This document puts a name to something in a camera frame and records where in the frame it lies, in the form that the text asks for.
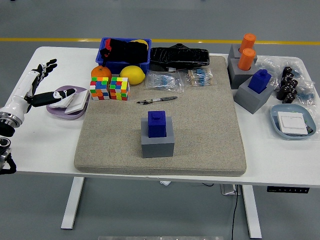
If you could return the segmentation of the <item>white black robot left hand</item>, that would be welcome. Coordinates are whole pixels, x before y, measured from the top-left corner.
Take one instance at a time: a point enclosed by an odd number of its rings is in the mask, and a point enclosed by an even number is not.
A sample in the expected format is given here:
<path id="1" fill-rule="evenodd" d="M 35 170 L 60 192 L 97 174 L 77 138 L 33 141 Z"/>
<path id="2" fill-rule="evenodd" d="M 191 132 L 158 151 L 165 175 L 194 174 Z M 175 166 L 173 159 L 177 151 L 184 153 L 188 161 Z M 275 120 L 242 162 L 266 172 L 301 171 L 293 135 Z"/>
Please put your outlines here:
<path id="1" fill-rule="evenodd" d="M 0 109 L 0 122 L 12 125 L 14 128 L 18 127 L 23 123 L 25 114 L 31 107 L 55 104 L 75 94 L 76 89 L 74 88 L 36 94 L 41 81 L 57 66 L 57 60 L 51 59 L 32 69 L 18 86 L 9 104 Z"/>

